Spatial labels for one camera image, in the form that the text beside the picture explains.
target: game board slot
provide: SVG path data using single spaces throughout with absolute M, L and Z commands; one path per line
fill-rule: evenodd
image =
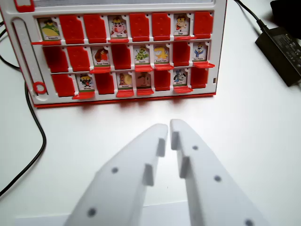
M 74 96 L 73 79 L 68 74 L 52 74 L 51 77 L 58 97 Z
M 98 94 L 114 94 L 114 80 L 110 73 L 96 73 L 94 76 Z
M 101 19 L 101 15 L 86 14 L 83 18 L 89 43 L 106 43 L 105 22 Z
M 155 90 L 165 91 L 170 90 L 170 72 L 169 71 L 154 71 Z
M 192 67 L 191 68 L 191 88 L 193 89 L 200 89 L 200 88 L 206 88 L 208 80 L 208 69 L 206 68 L 197 68 Z
M 130 25 L 133 41 L 149 41 L 149 19 L 144 13 L 130 13 Z
M 151 19 L 154 41 L 170 40 L 170 18 L 167 13 L 153 13 Z
M 74 72 L 90 71 L 89 56 L 85 47 L 68 46 L 67 52 Z
M 209 39 L 213 29 L 212 12 L 195 12 L 193 34 L 197 39 Z
M 60 23 L 66 44 L 84 44 L 84 31 L 76 15 L 60 15 Z
M 116 70 L 131 69 L 131 53 L 125 44 L 111 45 Z
M 188 66 L 190 59 L 190 46 L 185 41 L 174 42 L 173 62 L 174 66 Z

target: white table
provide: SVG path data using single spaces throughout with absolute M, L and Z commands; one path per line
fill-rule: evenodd
M 276 27 L 266 20 L 270 0 L 244 2 L 269 28 Z M 260 30 L 246 16 L 229 0 L 214 97 L 36 110 L 47 148 L 0 199 L 0 225 L 14 225 L 15 217 L 70 213 L 106 161 L 149 126 L 174 118 L 199 133 L 271 225 L 300 225 L 301 89 L 284 84 L 257 48 Z M 0 53 L 16 64 L 8 38 Z M 0 69 L 2 189 L 34 157 L 42 139 L 26 105 L 22 75 L 2 62 Z M 146 205 L 186 200 L 176 153 L 170 144 L 166 149 Z

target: upright character tile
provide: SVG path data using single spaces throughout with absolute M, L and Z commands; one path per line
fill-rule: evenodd
M 108 16 L 111 39 L 127 37 L 127 22 L 121 15 Z
M 38 24 L 44 41 L 61 39 L 57 23 L 50 17 L 38 18 Z
M 154 45 L 155 64 L 169 63 L 169 48 L 165 44 Z
M 174 36 L 189 35 L 190 19 L 184 14 L 174 14 Z
M 194 42 L 192 61 L 206 61 L 207 48 L 208 46 L 204 42 Z

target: white surface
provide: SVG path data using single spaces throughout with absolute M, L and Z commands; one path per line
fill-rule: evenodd
M 183 120 L 170 121 L 171 148 L 185 179 L 191 226 L 269 223 L 233 181 L 214 152 Z
M 67 217 L 68 215 L 17 218 L 16 226 L 63 226 Z M 166 225 L 190 226 L 187 202 L 173 202 L 143 207 L 141 226 Z
M 153 125 L 103 165 L 65 226 L 140 226 L 146 187 L 154 186 L 167 133 L 167 125 Z M 88 215 L 91 209 L 94 216 Z
M 107 35 L 107 43 L 105 45 L 108 49 L 111 49 L 111 43 L 109 42 L 110 37 L 110 30 L 109 24 L 110 15 L 122 15 L 122 18 L 126 20 L 127 25 L 127 35 L 129 42 L 127 43 L 127 48 L 130 50 L 131 53 L 131 68 L 126 70 L 115 70 L 115 66 L 113 63 L 113 57 L 111 51 L 109 51 L 109 61 L 111 65 L 111 76 L 114 80 L 114 93 L 113 94 L 106 94 L 100 95 L 97 86 L 94 87 L 94 97 L 89 101 L 100 101 L 100 100 L 120 100 L 119 97 L 116 97 L 118 92 L 118 84 L 116 82 L 116 73 L 119 72 L 130 72 L 135 77 L 135 64 L 134 64 L 134 53 L 133 53 L 133 45 L 134 44 L 144 44 L 148 45 L 150 48 L 150 56 L 153 55 L 153 45 L 156 43 L 167 43 L 169 44 L 169 55 L 170 55 L 170 65 L 173 66 L 173 45 L 174 41 L 174 14 L 184 12 L 188 13 L 187 16 L 190 17 L 190 36 L 194 36 L 193 27 L 194 27 L 194 14 L 197 11 L 210 11 L 213 14 L 213 30 L 210 39 L 194 39 L 188 40 L 186 43 L 190 47 L 190 55 L 193 54 L 193 43 L 206 41 L 210 43 L 210 49 L 208 51 L 207 60 L 209 63 L 215 65 L 215 67 L 208 69 L 208 80 L 205 88 L 202 89 L 193 89 L 188 95 L 194 94 L 208 94 L 208 93 L 215 93 L 216 91 L 216 79 L 218 79 L 218 69 L 219 69 L 219 62 L 220 62 L 220 55 L 221 55 L 221 45 L 222 45 L 222 33 L 224 27 L 224 19 L 225 19 L 225 9 L 226 9 L 226 0 L 218 0 L 217 2 L 210 2 L 210 3 L 174 3 L 174 4 L 115 4 L 115 5 L 72 5 L 72 6 L 57 6 L 57 7 L 46 7 L 46 8 L 36 8 L 34 12 L 29 13 L 18 13 L 15 9 L 15 4 L 13 1 L 0 1 L 0 7 L 2 7 L 3 17 L 5 18 L 7 24 L 7 30 L 9 32 L 11 42 L 14 48 L 17 50 L 16 55 L 18 57 L 19 64 L 21 65 L 22 71 L 24 73 L 24 77 L 26 78 L 26 82 L 28 84 L 28 89 L 32 95 L 33 102 L 36 105 L 43 105 L 43 104 L 53 104 L 53 103 L 69 103 L 69 102 L 82 102 L 83 100 L 80 99 L 73 99 L 72 96 L 70 97 L 59 97 L 52 78 L 51 78 L 51 71 L 47 65 L 47 61 L 45 58 L 45 54 L 43 52 L 42 45 L 30 45 L 31 42 L 39 42 L 42 41 L 39 25 L 36 18 L 39 17 L 49 17 L 57 23 L 58 30 L 61 35 L 61 43 L 65 54 L 66 59 L 68 62 L 68 72 L 65 73 L 56 73 L 56 74 L 70 74 L 70 78 L 73 79 L 74 84 L 74 95 L 77 95 L 79 90 L 76 84 L 74 73 L 89 73 L 89 71 L 85 72 L 75 72 L 71 66 L 71 59 L 69 57 L 69 53 L 66 48 L 66 41 L 63 35 L 61 22 L 58 15 L 65 15 L 65 14 L 74 14 L 79 16 L 78 20 L 81 21 L 81 25 L 83 27 L 83 34 L 84 34 L 84 44 L 79 44 L 80 46 L 85 46 L 85 51 L 88 54 L 88 58 L 90 59 L 90 67 L 89 69 L 92 70 L 94 68 L 93 64 L 93 57 L 91 54 L 91 46 L 98 46 L 99 44 L 89 44 L 87 39 L 87 34 L 85 30 L 85 24 L 83 19 L 83 14 L 90 13 L 90 14 L 102 14 L 102 20 L 105 23 L 106 35 Z M 129 13 L 133 12 L 144 12 L 148 13 L 148 20 L 149 20 L 149 27 L 152 28 L 152 13 L 153 12 L 162 12 L 165 11 L 171 18 L 171 35 L 169 41 L 153 41 L 152 32 L 150 32 L 150 41 L 147 42 L 133 42 L 133 38 L 131 36 L 131 28 L 130 28 L 130 16 Z M 21 48 L 19 46 L 19 42 L 21 43 L 21 48 L 23 50 L 23 54 L 21 54 Z M 153 57 L 150 58 L 150 65 L 154 68 L 154 59 Z M 193 66 L 192 57 L 189 60 L 188 66 L 179 66 L 174 68 L 174 70 L 170 70 L 169 73 L 173 74 L 173 71 L 176 69 L 187 68 L 187 85 L 191 88 L 190 85 L 190 69 Z M 173 77 L 170 76 L 170 90 L 166 91 L 155 91 L 154 85 L 154 71 L 149 73 L 151 76 L 151 88 L 154 90 L 154 93 L 150 95 L 150 97 L 165 97 L 165 96 L 179 96 L 179 95 L 187 95 L 187 93 L 177 93 L 174 91 L 173 87 Z M 95 81 L 94 74 L 90 74 L 92 80 Z M 45 94 L 36 94 L 33 90 L 34 82 L 42 81 L 45 83 L 47 87 L 47 93 Z M 135 79 L 133 80 L 133 92 L 134 94 L 128 98 L 145 98 L 145 96 L 137 94 L 137 88 L 135 85 Z
M 269 28 L 269 0 L 244 1 Z M 273 226 L 301 222 L 301 90 L 288 88 L 255 44 L 259 29 L 229 0 L 222 60 L 213 98 L 38 109 L 48 138 L 40 161 L 0 200 L 0 224 L 14 217 L 70 213 L 95 172 L 155 123 L 185 120 Z M 9 40 L 0 53 L 16 63 Z M 27 109 L 20 73 L 2 62 L 0 187 L 34 157 L 41 136 Z M 146 205 L 184 201 L 176 152 L 167 142 Z

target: red flap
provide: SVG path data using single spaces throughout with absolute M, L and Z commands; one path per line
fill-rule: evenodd
M 52 74 L 51 75 L 55 90 L 59 97 L 74 96 L 73 79 L 68 74 Z
M 190 46 L 185 41 L 174 42 L 173 60 L 174 66 L 188 66 L 190 58 Z
M 94 92 L 79 92 L 78 95 L 72 97 L 73 100 L 91 99 L 95 96 Z
M 155 69 L 157 71 L 166 71 L 166 70 L 174 69 L 174 67 L 171 66 L 170 64 L 155 64 Z
M 170 73 L 169 73 L 169 71 L 155 70 L 154 77 L 155 77 L 156 91 L 170 90 Z
M 152 89 L 137 89 L 137 95 L 138 96 L 147 96 L 153 94 L 154 91 Z
M 176 93 L 190 93 L 193 89 L 189 88 L 188 86 L 178 86 L 174 87 L 174 91 Z
M 212 68 L 215 67 L 214 64 L 209 63 L 208 61 L 204 61 L 204 62 L 193 62 L 193 66 L 197 67 L 197 68 Z
M 114 94 L 114 80 L 110 73 L 94 74 L 99 94 Z
M 132 97 L 134 91 L 132 89 L 118 90 L 116 97 Z
M 191 40 L 191 39 L 196 39 L 196 37 L 187 35 L 187 36 L 176 36 L 176 37 L 174 38 L 175 41 L 180 41 L 180 40 Z
M 107 34 L 105 32 L 104 20 L 99 14 L 84 15 L 85 29 L 89 43 L 106 43 Z
M 130 13 L 131 34 L 133 41 L 149 41 L 149 19 L 144 13 Z
M 126 43 L 129 42 L 128 39 L 110 39 L 109 40 L 110 43 Z
M 94 67 L 93 70 L 90 71 L 91 74 L 102 74 L 111 71 L 111 67 Z
M 37 42 L 32 42 L 32 45 L 57 46 L 57 45 L 61 45 L 61 40 L 58 40 L 58 41 L 37 41 Z
M 33 0 L 30 0 L 30 5 L 23 5 L 23 6 L 19 6 L 17 0 L 14 1 L 15 1 L 16 9 L 19 13 L 34 12 Z
M 205 88 L 208 80 L 208 70 L 205 68 L 191 68 L 190 84 L 193 89 Z
M 151 18 L 154 40 L 170 40 L 170 18 L 167 13 L 153 13 Z
M 90 71 L 87 51 L 82 46 L 68 46 L 67 52 L 74 72 Z
M 84 31 L 76 15 L 60 15 L 60 22 L 67 44 L 83 44 Z
M 52 73 L 68 72 L 65 52 L 59 46 L 43 47 L 46 62 Z
M 111 45 L 116 70 L 131 69 L 131 52 L 125 44 Z
M 210 12 L 194 13 L 194 35 L 197 39 L 209 39 L 213 27 L 213 16 Z
M 151 65 L 135 65 L 135 72 L 151 72 Z

